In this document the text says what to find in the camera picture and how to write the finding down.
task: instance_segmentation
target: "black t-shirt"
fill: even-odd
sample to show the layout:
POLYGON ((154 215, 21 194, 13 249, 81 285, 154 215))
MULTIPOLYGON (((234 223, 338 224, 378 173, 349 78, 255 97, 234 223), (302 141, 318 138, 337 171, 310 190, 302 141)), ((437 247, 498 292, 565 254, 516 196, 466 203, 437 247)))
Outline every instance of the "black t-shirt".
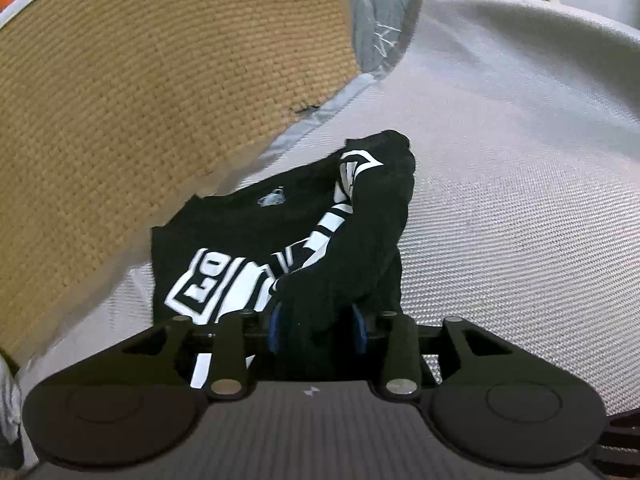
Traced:
POLYGON ((326 376, 346 309, 400 309, 414 171, 408 139, 386 130, 231 195, 192 197, 152 230, 154 321, 279 303, 289 367, 326 376))

